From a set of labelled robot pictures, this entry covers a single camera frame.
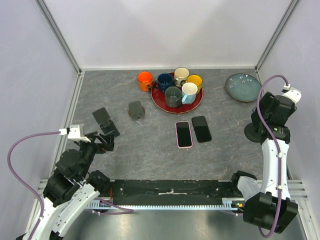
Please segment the black round-base phone stand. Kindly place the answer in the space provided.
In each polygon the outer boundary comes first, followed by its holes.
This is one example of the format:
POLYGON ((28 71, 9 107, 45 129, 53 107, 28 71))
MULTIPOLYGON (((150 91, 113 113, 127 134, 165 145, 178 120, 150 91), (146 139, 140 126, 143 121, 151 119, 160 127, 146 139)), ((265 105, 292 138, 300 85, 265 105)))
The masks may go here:
POLYGON ((255 108, 252 110, 251 123, 244 128, 244 134, 251 142, 262 144, 265 133, 265 126, 259 117, 257 108, 255 108))

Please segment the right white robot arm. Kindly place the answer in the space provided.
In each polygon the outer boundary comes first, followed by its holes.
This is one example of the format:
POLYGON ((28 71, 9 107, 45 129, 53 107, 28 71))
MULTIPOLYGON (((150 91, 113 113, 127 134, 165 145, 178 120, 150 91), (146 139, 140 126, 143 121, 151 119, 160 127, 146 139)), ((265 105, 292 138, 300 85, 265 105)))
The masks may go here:
POLYGON ((263 177, 235 172, 230 181, 218 180, 124 180, 110 182, 102 194, 119 206, 160 209, 215 209, 223 199, 239 198, 230 209, 241 213, 246 223, 280 234, 298 213, 287 184, 287 153, 291 140, 286 127, 297 110, 301 93, 296 89, 281 95, 267 92, 251 115, 245 136, 260 143, 263 177))

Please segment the black phone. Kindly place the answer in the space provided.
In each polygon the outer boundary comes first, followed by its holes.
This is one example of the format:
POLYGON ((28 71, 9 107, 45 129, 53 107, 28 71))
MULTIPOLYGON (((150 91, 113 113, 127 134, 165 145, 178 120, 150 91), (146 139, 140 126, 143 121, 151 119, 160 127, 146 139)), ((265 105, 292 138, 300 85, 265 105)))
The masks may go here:
POLYGON ((198 143, 206 143, 212 140, 207 120, 203 115, 193 117, 191 122, 198 143))

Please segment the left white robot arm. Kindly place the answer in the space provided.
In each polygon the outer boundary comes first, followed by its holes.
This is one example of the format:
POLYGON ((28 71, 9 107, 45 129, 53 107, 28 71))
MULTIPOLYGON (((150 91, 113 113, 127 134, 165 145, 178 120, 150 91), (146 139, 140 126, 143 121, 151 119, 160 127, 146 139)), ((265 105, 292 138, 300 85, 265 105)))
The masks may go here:
POLYGON ((66 150, 55 165, 42 194, 38 194, 17 173, 14 176, 40 203, 38 218, 20 240, 61 240, 75 219, 96 197, 110 191, 110 179, 101 171, 88 172, 95 155, 114 149, 116 133, 92 132, 83 135, 79 126, 52 132, 66 135, 79 149, 66 150))

